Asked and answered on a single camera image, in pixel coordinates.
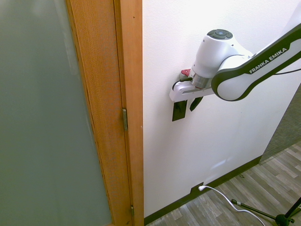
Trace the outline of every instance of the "baseboard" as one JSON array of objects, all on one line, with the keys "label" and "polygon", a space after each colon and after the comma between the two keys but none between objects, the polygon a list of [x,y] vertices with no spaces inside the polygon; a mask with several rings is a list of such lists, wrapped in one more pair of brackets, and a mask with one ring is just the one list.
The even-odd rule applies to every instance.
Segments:
[{"label": "baseboard", "polygon": [[[226,181],[230,180],[231,178],[245,172],[246,170],[252,168],[253,166],[257,165],[260,161],[261,156],[259,156],[256,159],[253,159],[252,161],[236,168],[235,170],[225,174],[224,176],[221,176],[220,178],[212,181],[211,183],[208,184],[208,186],[210,187],[217,187],[223,183],[225,183]],[[144,225],[147,225],[155,220],[157,220],[158,218],[164,216],[165,214],[179,208],[180,206],[188,203],[189,201],[197,198],[198,196],[200,196],[201,194],[206,193],[207,191],[209,191],[208,188],[204,189],[203,191],[199,191],[198,187],[203,185],[203,183],[194,186],[190,193],[186,196],[184,196],[183,198],[171,203],[170,205],[158,210],[157,212],[154,212],[153,214],[147,216],[146,218],[144,218]]]}]

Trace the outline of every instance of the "frosted glass door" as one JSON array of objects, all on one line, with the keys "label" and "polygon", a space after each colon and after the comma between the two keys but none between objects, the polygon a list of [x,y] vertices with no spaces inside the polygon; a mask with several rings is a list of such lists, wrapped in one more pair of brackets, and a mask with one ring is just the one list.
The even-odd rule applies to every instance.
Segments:
[{"label": "frosted glass door", "polygon": [[64,0],[0,0],[0,225],[111,216]]}]

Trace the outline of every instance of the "wall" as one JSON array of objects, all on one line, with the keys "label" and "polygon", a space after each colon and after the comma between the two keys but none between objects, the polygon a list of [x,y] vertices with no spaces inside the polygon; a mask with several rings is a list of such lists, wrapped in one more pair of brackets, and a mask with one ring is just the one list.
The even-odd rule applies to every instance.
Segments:
[{"label": "wall", "polygon": [[298,73],[274,76],[238,102],[204,97],[174,122],[168,94],[208,31],[229,30],[255,53],[281,32],[298,2],[143,1],[145,216],[263,154],[301,82]]}]

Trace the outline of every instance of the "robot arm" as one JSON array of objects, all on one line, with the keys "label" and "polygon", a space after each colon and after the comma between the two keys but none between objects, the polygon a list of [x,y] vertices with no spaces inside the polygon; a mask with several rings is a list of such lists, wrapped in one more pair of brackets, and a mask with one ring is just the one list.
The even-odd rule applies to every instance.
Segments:
[{"label": "robot arm", "polygon": [[223,61],[211,82],[214,93],[228,101],[245,98],[260,82],[301,58],[301,3],[279,39],[247,59],[231,56]]},{"label": "robot arm", "polygon": [[260,82],[301,58],[301,2],[280,38],[255,55],[226,30],[210,31],[190,70],[190,80],[176,83],[169,96],[176,103],[215,93],[227,101],[245,98]]}]

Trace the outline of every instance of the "tripod stand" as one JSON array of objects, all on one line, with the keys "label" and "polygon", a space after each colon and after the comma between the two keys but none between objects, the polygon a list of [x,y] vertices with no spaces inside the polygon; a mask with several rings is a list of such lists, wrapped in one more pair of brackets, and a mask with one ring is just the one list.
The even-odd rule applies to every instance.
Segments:
[{"label": "tripod stand", "polygon": [[294,219],[291,219],[292,216],[294,216],[296,213],[298,213],[299,211],[301,211],[300,206],[301,206],[301,198],[289,209],[289,211],[286,214],[279,214],[276,217],[267,214],[265,212],[262,212],[260,210],[257,210],[251,206],[247,206],[243,203],[240,203],[234,199],[231,200],[231,203],[238,205],[238,206],[242,206],[246,209],[252,210],[256,213],[260,213],[266,217],[269,217],[273,220],[275,220],[276,224],[279,226],[288,226],[290,224],[290,222],[294,223]]}]

